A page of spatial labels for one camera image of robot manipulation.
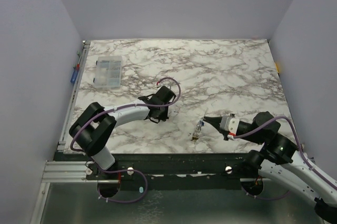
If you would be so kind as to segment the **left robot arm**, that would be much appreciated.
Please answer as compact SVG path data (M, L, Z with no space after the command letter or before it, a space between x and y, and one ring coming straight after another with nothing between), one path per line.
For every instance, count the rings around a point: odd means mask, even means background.
M106 144L113 130L133 121L150 120L154 123L168 119L168 106L179 99L171 89L162 86L151 95L110 109L97 102L91 103L69 129L73 138L71 149L84 152L98 165L98 173L105 179L116 174L115 158Z

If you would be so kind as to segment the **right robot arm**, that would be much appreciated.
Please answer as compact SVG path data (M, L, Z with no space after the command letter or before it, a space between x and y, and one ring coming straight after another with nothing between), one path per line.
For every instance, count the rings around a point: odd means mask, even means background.
M296 192L313 204L315 213L328 223L336 223L336 180L317 167L305 154L297 133L295 141L279 133L279 120L270 112L258 113L251 123L237 119L233 114L218 117L205 116L225 140L243 139L261 145L251 150L228 173L259 175Z

